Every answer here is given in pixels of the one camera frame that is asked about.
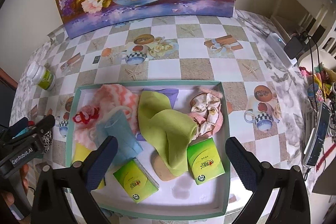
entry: white wall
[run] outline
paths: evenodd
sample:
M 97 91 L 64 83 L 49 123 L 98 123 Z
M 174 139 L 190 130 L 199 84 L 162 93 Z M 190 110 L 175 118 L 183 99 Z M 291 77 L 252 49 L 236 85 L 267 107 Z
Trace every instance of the white wall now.
M 276 0 L 237 0 L 236 8 L 270 16 Z M 55 0 L 5 0 L 0 9 L 0 67 L 17 82 L 31 53 L 62 24 Z

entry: chair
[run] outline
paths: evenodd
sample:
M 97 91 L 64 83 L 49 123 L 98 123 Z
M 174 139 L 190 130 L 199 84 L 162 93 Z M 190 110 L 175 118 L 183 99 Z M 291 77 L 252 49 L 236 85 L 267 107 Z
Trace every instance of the chair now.
M 309 30 L 308 34 L 313 35 L 317 28 L 320 26 L 323 19 L 327 19 L 325 32 L 321 38 L 316 42 L 319 48 L 320 61 L 330 69 L 336 68 L 336 5 L 331 0 L 297 0 L 306 10 L 306 14 L 298 22 L 292 22 L 288 19 L 282 18 L 277 15 L 282 0 L 277 0 L 273 10 L 271 21 L 278 29 L 285 43 L 288 43 L 293 33 L 301 33 L 306 30 L 313 19 L 315 23 Z M 318 65 L 316 46 L 312 46 L 314 66 Z M 298 59 L 298 65 L 306 67 L 311 71 L 311 58 L 310 50 L 305 52 Z

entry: green fabric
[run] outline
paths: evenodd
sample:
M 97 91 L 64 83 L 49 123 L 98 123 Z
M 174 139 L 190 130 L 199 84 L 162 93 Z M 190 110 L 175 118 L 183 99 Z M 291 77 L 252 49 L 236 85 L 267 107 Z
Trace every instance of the green fabric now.
M 143 91 L 138 121 L 142 136 L 155 147 L 171 173 L 178 177 L 187 171 L 187 147 L 197 128 L 193 119 L 172 110 L 166 95 Z

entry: hand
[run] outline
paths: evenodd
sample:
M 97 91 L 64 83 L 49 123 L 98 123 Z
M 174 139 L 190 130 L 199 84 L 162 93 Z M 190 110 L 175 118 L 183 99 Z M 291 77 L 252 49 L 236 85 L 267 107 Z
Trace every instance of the hand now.
M 29 171 L 28 164 L 25 164 L 20 168 L 20 176 L 21 176 L 21 180 L 22 180 L 22 186 L 23 186 L 23 189 L 25 190 L 26 194 L 28 193 L 28 186 L 29 186 L 28 180 L 26 179 L 26 175 L 28 174 L 28 171 Z M 8 205 L 8 207 L 11 206 L 14 203 L 14 196 L 13 196 L 12 193 L 2 191 L 1 195 L 3 196 L 3 198 L 6 202 L 6 204 Z

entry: yellow tissue pack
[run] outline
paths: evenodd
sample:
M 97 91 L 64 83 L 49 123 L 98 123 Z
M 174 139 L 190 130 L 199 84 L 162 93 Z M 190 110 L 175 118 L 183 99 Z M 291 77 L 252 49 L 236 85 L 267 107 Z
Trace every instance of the yellow tissue pack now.
M 143 201 L 159 190 L 159 185 L 137 159 L 129 161 L 113 175 L 136 203 Z
M 225 173 L 212 138 L 189 146 L 187 148 L 187 158 L 197 185 Z

